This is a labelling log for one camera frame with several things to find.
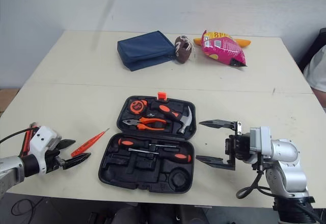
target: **blue pouch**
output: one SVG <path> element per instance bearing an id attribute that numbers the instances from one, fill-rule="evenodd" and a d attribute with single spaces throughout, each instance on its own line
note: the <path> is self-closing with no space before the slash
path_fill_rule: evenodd
<path id="1" fill-rule="evenodd" d="M 131 71 L 175 59 L 175 47 L 160 31 L 118 41 L 118 53 Z"/>

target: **hammer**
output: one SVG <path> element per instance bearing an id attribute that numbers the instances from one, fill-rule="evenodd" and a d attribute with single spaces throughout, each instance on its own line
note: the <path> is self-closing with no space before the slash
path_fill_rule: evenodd
<path id="1" fill-rule="evenodd" d="M 182 116 L 180 119 L 180 121 L 183 123 L 182 127 L 178 130 L 178 133 L 180 134 L 184 134 L 185 128 L 189 126 L 193 120 L 192 111 L 190 110 L 189 106 L 188 106 L 188 112 L 189 112 L 188 116 Z"/>
<path id="2" fill-rule="evenodd" d="M 164 115 L 166 115 L 167 117 L 171 118 L 172 120 L 181 122 L 182 127 L 178 130 L 178 133 L 180 134 L 184 134 L 186 127 L 189 126 L 193 120 L 193 115 L 189 106 L 188 106 L 188 114 L 189 114 L 188 116 L 184 116 L 179 112 L 175 112 L 171 110 L 168 106 L 158 103 L 156 101 L 152 102 L 151 109 L 158 110 L 162 112 Z"/>

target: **black cable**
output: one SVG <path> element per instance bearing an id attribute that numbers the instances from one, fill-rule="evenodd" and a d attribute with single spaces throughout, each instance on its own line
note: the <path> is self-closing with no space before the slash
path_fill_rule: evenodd
<path id="1" fill-rule="evenodd" d="M 305 207 L 299 205 L 299 204 L 296 204 L 295 206 L 297 206 L 299 209 L 301 209 L 302 211 L 306 212 L 310 217 L 314 218 L 315 221 L 319 222 L 320 224 L 324 224 L 325 222 L 323 222 L 319 216 L 317 214 L 315 214 L 314 212 L 310 211 L 310 210 L 307 210 Z"/>
<path id="2" fill-rule="evenodd" d="M 257 189 L 258 191 L 260 191 L 262 194 L 264 195 L 267 195 L 267 196 L 270 196 L 270 197 L 277 197 L 277 195 L 275 194 L 272 194 L 272 193 L 269 193 L 269 192 L 265 192 L 263 191 L 262 189 L 264 190 L 269 190 L 270 189 L 268 187 L 262 187 L 262 186 L 259 186 L 258 183 L 261 179 L 261 176 L 263 175 L 263 173 L 258 173 L 254 182 L 251 184 L 251 186 L 249 187 L 245 187 L 243 189 L 240 189 L 237 193 L 236 193 L 236 197 L 238 199 L 244 199 L 245 197 L 247 197 L 254 189 Z"/>
<path id="3" fill-rule="evenodd" d="M 31 212 L 31 215 L 30 215 L 29 221 L 27 222 L 27 224 L 30 224 L 30 223 L 32 222 L 33 217 L 34 217 L 36 206 L 38 206 L 38 205 L 41 203 L 41 201 L 42 201 L 43 199 L 44 199 L 44 197 L 41 198 L 41 199 L 40 199 L 36 204 L 34 204 L 34 202 L 31 201 L 31 200 L 29 200 L 29 199 L 18 200 L 18 201 L 17 201 L 17 202 L 16 202 L 16 203 L 11 207 L 11 211 L 10 211 L 10 212 L 11 212 L 11 214 L 14 215 L 14 216 L 25 215 L 26 213 Z M 20 212 L 20 211 L 19 211 L 19 205 L 20 205 L 20 203 L 23 202 L 23 201 L 28 201 L 29 204 L 31 205 L 31 208 L 30 208 L 29 210 L 25 211 L 25 212 Z M 15 212 L 14 212 L 14 208 L 15 208 L 16 206 L 17 206 L 17 210 L 19 211 L 19 213 L 15 213 Z"/>
<path id="4" fill-rule="evenodd" d="M 6 136 L 4 139 L 1 139 L 1 140 L 0 140 L 0 144 L 1 144 L 2 142 L 4 142 L 5 140 L 7 140 L 7 139 L 13 137 L 13 136 L 16 136 L 16 135 L 18 135 L 18 134 L 21 134 L 21 133 L 23 133 L 23 132 L 31 131 L 31 130 L 33 130 L 33 129 L 34 129 L 34 128 L 27 128 L 27 129 L 25 129 L 25 130 L 21 130 L 21 131 L 15 132 L 14 134 L 11 134 L 11 135 L 9 135 L 9 136 Z"/>

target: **snack bag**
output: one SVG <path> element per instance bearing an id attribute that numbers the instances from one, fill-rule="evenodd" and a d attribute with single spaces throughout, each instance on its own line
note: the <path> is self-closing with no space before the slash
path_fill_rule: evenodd
<path id="1" fill-rule="evenodd" d="M 205 31 L 201 46 L 207 56 L 223 64 L 234 67 L 246 66 L 242 48 L 226 33 Z"/>

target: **orange screwdriver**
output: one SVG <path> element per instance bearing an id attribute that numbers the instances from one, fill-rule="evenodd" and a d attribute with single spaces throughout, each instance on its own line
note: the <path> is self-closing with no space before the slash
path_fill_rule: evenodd
<path id="1" fill-rule="evenodd" d="M 110 128 L 108 128 L 107 130 L 101 132 L 100 134 L 96 135 L 95 137 L 89 139 L 86 143 L 84 143 L 83 145 L 81 145 L 78 149 L 76 149 L 75 151 L 73 151 L 70 155 L 71 157 L 75 157 L 83 152 L 85 152 L 86 150 L 88 150 L 94 143 L 96 143 Z"/>

